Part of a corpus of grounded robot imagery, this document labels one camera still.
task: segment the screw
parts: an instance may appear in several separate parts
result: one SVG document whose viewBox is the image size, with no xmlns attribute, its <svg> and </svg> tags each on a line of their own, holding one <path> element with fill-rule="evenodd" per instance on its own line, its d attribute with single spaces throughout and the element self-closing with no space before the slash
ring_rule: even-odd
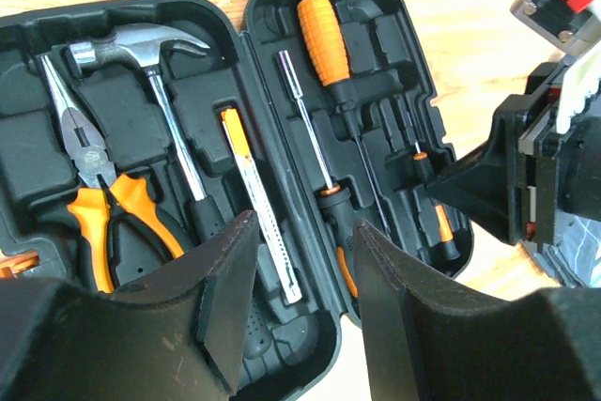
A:
<svg viewBox="0 0 601 401">
<path fill-rule="evenodd" d="M 573 36 L 574 36 L 574 33 L 570 32 L 569 30 L 563 30 L 562 32 L 560 32 L 560 34 L 557 36 L 557 38 L 559 38 L 560 41 L 565 44 Z"/>
<path fill-rule="evenodd" d="M 536 5 L 533 2 L 527 2 L 524 5 L 524 14 L 526 16 L 532 16 L 532 14 L 534 14 L 537 9 L 538 8 L 536 7 Z"/>
</svg>

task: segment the pliers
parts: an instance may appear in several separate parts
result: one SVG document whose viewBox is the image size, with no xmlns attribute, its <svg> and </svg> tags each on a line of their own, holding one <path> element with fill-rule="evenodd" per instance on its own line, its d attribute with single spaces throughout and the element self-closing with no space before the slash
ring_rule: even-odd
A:
<svg viewBox="0 0 601 401">
<path fill-rule="evenodd" d="M 134 179 L 126 174 L 116 175 L 115 164 L 106 152 L 106 144 L 99 130 L 77 105 L 47 54 L 39 57 L 58 117 L 63 146 L 75 167 L 84 187 L 67 210 L 77 219 L 82 237 L 89 244 L 92 276 L 98 291 L 111 293 L 115 285 L 111 277 L 107 250 L 110 204 L 103 187 L 130 215 L 138 218 L 165 244 L 173 258 L 183 255 L 183 250 L 157 216 L 157 205 L 146 190 L 144 178 Z"/>
</svg>

